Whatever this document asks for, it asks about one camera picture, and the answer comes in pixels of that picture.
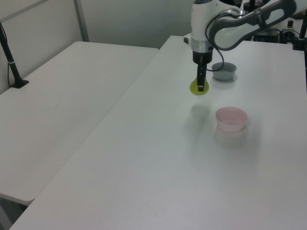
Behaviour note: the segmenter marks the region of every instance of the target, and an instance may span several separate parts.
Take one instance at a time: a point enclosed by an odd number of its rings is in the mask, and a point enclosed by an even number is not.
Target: black bracket
[[[257,8],[253,12],[255,14],[255,18],[256,18],[257,24],[259,25],[260,29],[264,30],[268,28],[267,24],[265,23],[265,18],[263,16],[262,10],[260,8]]]
[[[25,86],[27,83],[29,83],[29,81],[27,80],[23,80],[18,72],[18,69],[16,67],[15,61],[13,59],[12,53],[10,51],[9,45],[8,45],[8,41],[7,41],[7,37],[6,34],[4,32],[4,29],[2,27],[2,24],[0,23],[0,43],[2,45],[4,54],[6,56],[6,59],[8,61],[8,64],[11,67],[13,76],[15,78],[15,84],[13,84],[11,87],[13,88],[17,88],[20,89],[21,87]]]

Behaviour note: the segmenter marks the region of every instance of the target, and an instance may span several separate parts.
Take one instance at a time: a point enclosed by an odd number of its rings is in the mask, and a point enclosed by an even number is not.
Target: table
[[[243,42],[223,54],[235,81],[208,73],[195,96],[192,51],[171,36],[12,230],[304,229],[304,53]],[[244,130],[216,129],[224,106],[246,111]]]
[[[76,42],[0,96],[0,197],[29,205],[156,54]]]

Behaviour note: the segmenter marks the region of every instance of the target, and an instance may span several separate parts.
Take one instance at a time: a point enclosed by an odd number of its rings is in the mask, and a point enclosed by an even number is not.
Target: yellow object
[[[205,85],[203,91],[198,91],[197,78],[194,81],[192,81],[190,85],[191,93],[196,96],[204,95],[206,92],[208,92],[208,90],[209,90],[209,84],[206,78],[205,78]]]

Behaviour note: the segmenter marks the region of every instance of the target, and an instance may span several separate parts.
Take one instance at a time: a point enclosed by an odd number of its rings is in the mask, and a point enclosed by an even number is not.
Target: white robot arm
[[[242,16],[238,7],[219,0],[195,0],[189,45],[193,50],[193,61],[199,65],[198,90],[204,89],[207,64],[212,60],[213,48],[231,50],[245,38],[306,8],[307,0],[271,0],[263,7]]]

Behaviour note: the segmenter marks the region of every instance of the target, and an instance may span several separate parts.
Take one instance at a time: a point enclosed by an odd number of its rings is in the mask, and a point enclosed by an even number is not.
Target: wall
[[[0,20],[4,22],[45,1],[47,0],[0,0]]]
[[[81,0],[91,42],[160,48],[191,32],[194,0]]]
[[[82,40],[73,0],[48,0],[2,25],[22,78]],[[1,47],[0,94],[7,89],[7,60]]]

